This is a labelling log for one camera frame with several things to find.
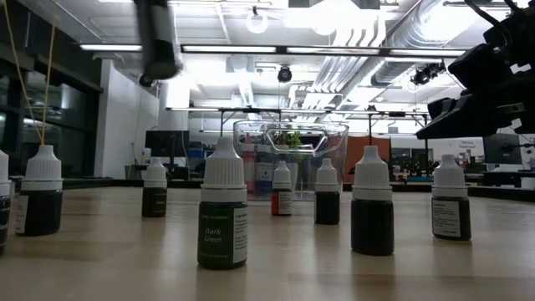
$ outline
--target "robotic arm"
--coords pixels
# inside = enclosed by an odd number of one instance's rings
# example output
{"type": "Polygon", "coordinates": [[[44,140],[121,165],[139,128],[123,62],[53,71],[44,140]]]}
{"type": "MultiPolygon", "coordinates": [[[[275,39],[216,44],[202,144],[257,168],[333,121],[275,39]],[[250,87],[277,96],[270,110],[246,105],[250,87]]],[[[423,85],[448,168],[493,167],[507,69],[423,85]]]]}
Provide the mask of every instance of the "robotic arm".
{"type": "Polygon", "coordinates": [[[483,34],[486,43],[466,51],[448,67],[466,87],[460,98],[429,103],[431,122],[416,136],[440,139],[493,135],[516,119],[522,126],[515,132],[535,133],[535,0],[524,9],[506,0],[512,14],[501,22],[472,0],[465,2],[493,27],[483,34]],[[532,68],[513,73],[513,65],[532,68]]]}

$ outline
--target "white bottle cap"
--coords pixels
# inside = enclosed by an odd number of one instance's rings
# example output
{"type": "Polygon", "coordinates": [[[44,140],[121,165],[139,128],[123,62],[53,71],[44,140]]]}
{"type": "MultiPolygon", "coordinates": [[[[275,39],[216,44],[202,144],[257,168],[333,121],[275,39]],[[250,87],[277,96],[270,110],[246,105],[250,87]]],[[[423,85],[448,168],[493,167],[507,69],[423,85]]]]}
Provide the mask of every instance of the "white bottle cap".
{"type": "Polygon", "coordinates": [[[0,196],[9,196],[11,189],[8,177],[9,156],[0,150],[0,196]]]}
{"type": "Polygon", "coordinates": [[[28,160],[22,190],[41,191],[62,188],[61,161],[51,145],[40,145],[35,157],[28,160]]]}
{"type": "Polygon", "coordinates": [[[150,159],[150,165],[147,166],[147,173],[144,187],[146,188],[166,188],[166,168],[161,164],[159,157],[150,159]]]}
{"type": "Polygon", "coordinates": [[[465,174],[453,155],[442,155],[441,164],[435,168],[433,176],[433,196],[468,196],[465,174]]]}
{"type": "Polygon", "coordinates": [[[243,180],[243,160],[234,151],[231,137],[217,138],[216,151],[206,158],[204,202],[245,202],[247,190],[243,180]]]}
{"type": "Polygon", "coordinates": [[[392,200],[388,165],[379,156],[375,145],[364,147],[364,155],[354,166],[353,198],[359,200],[392,200]]]}
{"type": "Polygon", "coordinates": [[[316,191],[340,191],[338,175],[329,158],[324,158],[316,171],[316,191]]]}
{"type": "Polygon", "coordinates": [[[292,189],[292,177],[286,161],[279,161],[273,174],[273,189],[292,189]]]}

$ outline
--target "ceiling light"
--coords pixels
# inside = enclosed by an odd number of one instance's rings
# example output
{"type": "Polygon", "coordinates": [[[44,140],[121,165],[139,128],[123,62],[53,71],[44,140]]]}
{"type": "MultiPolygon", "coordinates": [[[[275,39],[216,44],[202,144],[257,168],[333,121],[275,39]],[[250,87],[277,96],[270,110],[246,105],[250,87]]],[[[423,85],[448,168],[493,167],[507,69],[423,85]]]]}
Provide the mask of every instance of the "ceiling light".
{"type": "Polygon", "coordinates": [[[256,14],[254,12],[250,12],[245,19],[245,26],[251,33],[263,33],[266,31],[266,29],[268,29],[268,16],[263,12],[257,12],[256,14]],[[259,24],[253,23],[252,19],[255,17],[260,17],[261,20],[259,24]]]}
{"type": "Polygon", "coordinates": [[[166,110],[188,111],[188,112],[217,112],[218,108],[166,108],[166,110]]]}
{"type": "Polygon", "coordinates": [[[346,47],[288,47],[289,54],[325,54],[325,55],[362,55],[373,56],[379,54],[375,48],[346,48],[346,47]]]}
{"type": "Polygon", "coordinates": [[[182,45],[181,49],[185,54],[275,54],[277,52],[276,47],[269,46],[182,45]]]}
{"type": "Polygon", "coordinates": [[[140,52],[141,45],[135,44],[80,44],[80,47],[86,51],[99,52],[140,52]]]}
{"type": "Polygon", "coordinates": [[[199,130],[199,133],[214,133],[214,134],[221,134],[221,132],[223,133],[232,133],[233,130],[199,130]]]}
{"type": "Polygon", "coordinates": [[[466,50],[462,49],[392,49],[390,55],[400,57],[417,57],[417,58],[443,58],[443,59],[456,59],[463,55],[466,50]]]}
{"type": "Polygon", "coordinates": [[[281,113],[323,114],[326,110],[281,110],[281,113]]]}
{"type": "MultiPolygon", "coordinates": [[[[99,0],[101,3],[133,3],[133,0],[99,0]]],[[[196,0],[169,0],[167,2],[170,5],[192,5],[192,6],[213,6],[213,5],[222,5],[222,6],[233,6],[241,8],[249,8],[252,5],[255,5],[259,8],[269,8],[273,4],[270,2],[257,2],[257,1],[196,1],[196,0]]]]}
{"type": "Polygon", "coordinates": [[[385,58],[389,63],[442,63],[442,59],[426,59],[426,58],[385,58]]]}

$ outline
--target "dark green bottle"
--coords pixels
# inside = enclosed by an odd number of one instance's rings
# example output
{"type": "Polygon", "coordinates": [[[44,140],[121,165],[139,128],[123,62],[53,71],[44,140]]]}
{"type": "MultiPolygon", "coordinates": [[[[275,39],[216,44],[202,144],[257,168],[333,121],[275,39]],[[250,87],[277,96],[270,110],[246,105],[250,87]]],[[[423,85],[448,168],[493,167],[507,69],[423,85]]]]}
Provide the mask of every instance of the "dark green bottle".
{"type": "Polygon", "coordinates": [[[63,197],[61,161],[51,145],[40,145],[37,155],[28,160],[14,207],[15,234],[41,236],[59,231],[63,197]]]}
{"type": "Polygon", "coordinates": [[[243,160],[232,138],[220,137],[206,159],[199,205],[197,262],[203,268],[233,269],[247,261],[247,189],[243,160]]]}

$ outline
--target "dropper bottle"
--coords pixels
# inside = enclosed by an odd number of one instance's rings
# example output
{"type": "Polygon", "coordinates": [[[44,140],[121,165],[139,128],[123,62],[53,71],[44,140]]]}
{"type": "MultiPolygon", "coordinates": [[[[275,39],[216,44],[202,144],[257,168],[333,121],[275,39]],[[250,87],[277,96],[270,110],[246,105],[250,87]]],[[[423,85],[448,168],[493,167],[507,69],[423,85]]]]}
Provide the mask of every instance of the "dropper bottle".
{"type": "Polygon", "coordinates": [[[247,189],[243,160],[232,138],[217,139],[216,151],[206,159],[201,185],[197,262],[203,268],[233,269],[247,261],[247,189]]]}
{"type": "Polygon", "coordinates": [[[146,179],[143,183],[143,204],[141,216],[164,217],[167,213],[167,179],[166,168],[159,157],[153,157],[147,166],[146,179]]]}
{"type": "Polygon", "coordinates": [[[15,234],[41,236],[54,234],[61,224],[63,203],[61,161],[51,145],[40,145],[28,160],[15,212],[15,234]]]}
{"type": "Polygon", "coordinates": [[[449,240],[471,239],[470,201],[465,175],[453,155],[442,155],[435,168],[431,198],[433,234],[449,240]]]}
{"type": "Polygon", "coordinates": [[[324,158],[316,172],[314,221],[322,225],[338,225],[340,222],[340,184],[329,158],[324,158]]]}
{"type": "Polygon", "coordinates": [[[286,167],[286,161],[279,161],[273,175],[273,193],[271,196],[271,214],[274,216],[292,215],[292,177],[286,167]]]}
{"type": "Polygon", "coordinates": [[[8,179],[9,156],[0,150],[0,256],[8,243],[11,181],[8,179]]]}
{"type": "Polygon", "coordinates": [[[354,169],[351,248],[373,256],[394,252],[392,187],[388,166],[375,145],[364,147],[364,155],[354,169]]]}

